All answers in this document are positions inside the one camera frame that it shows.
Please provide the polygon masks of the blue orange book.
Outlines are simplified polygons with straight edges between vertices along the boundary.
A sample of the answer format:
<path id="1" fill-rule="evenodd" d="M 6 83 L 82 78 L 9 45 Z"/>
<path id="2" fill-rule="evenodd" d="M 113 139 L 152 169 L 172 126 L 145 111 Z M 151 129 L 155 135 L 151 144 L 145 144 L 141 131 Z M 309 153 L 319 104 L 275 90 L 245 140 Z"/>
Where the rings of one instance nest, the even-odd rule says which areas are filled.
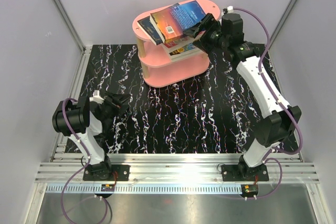
<path id="1" fill-rule="evenodd" d="M 198 1 L 189 1 L 151 13 L 149 18 L 162 42 L 167 44 L 183 38 L 183 31 L 199 23 L 205 15 Z"/>

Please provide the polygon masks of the black yellow treehouse book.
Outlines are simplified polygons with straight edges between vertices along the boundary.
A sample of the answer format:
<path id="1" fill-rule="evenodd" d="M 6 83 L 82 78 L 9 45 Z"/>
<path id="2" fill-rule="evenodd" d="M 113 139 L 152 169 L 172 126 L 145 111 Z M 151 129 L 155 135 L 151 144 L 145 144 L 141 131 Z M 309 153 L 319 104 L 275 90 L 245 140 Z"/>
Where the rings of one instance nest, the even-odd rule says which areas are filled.
<path id="1" fill-rule="evenodd" d="M 163 47 L 163 49 L 165 50 L 165 52 L 167 54 L 173 52 L 172 50 L 168 50 L 167 48 Z M 178 48 L 178 51 L 187 51 L 187 50 L 192 50 L 192 49 L 198 49 L 197 47 L 195 47 L 192 43 L 185 45 L 184 47 Z"/>

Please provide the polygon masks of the red 13-storey treehouse book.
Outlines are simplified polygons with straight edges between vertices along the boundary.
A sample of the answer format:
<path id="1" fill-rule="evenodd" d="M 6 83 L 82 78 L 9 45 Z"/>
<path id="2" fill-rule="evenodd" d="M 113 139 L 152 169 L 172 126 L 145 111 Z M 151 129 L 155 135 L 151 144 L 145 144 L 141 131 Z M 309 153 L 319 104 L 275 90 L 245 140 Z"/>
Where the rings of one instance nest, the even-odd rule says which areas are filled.
<path id="1" fill-rule="evenodd" d="M 163 44 L 163 47 L 167 48 L 168 50 L 176 50 L 178 48 L 184 47 L 194 41 L 191 37 L 183 37 L 174 41 L 170 41 Z"/>

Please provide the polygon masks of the dark blue book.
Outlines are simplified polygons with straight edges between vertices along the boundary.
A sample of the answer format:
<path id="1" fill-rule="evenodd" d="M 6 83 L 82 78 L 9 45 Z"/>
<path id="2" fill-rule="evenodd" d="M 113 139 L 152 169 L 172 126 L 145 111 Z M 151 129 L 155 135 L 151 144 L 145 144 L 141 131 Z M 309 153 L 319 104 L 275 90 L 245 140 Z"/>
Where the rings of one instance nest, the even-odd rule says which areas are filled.
<path id="1" fill-rule="evenodd" d="M 149 12 L 148 15 L 137 20 L 138 26 L 156 45 L 180 39 L 183 34 L 177 21 L 179 8 L 180 4 L 176 3 L 155 12 Z"/>

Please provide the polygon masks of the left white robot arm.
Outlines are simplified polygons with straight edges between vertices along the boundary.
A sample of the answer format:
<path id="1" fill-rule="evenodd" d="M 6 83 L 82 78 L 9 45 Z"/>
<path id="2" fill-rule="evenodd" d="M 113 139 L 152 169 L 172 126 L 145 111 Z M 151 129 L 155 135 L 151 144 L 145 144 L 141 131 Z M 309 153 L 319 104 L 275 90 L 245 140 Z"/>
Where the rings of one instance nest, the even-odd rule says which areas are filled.
<path id="1" fill-rule="evenodd" d="M 60 101 L 52 116 L 54 130 L 76 144 L 86 159 L 85 170 L 100 180 L 110 179 L 113 168 L 95 136 L 108 133 L 114 118 L 126 113 L 130 98 L 130 94 L 111 92 L 102 97 L 95 90 L 91 97 Z"/>

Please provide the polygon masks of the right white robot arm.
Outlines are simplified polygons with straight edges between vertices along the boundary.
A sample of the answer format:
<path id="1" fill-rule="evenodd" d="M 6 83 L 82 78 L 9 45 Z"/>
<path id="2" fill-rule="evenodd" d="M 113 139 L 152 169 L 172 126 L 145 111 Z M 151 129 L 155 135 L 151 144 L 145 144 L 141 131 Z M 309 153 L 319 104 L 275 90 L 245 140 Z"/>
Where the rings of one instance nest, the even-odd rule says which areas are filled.
<path id="1" fill-rule="evenodd" d="M 243 20 L 239 14 L 227 13 L 217 21 L 208 13 L 183 33 L 194 38 L 193 45 L 205 53 L 221 49 L 256 98 L 262 118 L 254 127 L 255 139 L 237 164 L 238 176 L 251 180 L 261 170 L 267 156 L 293 134 L 301 110 L 291 106 L 273 84 L 262 63 L 266 48 L 244 39 Z"/>

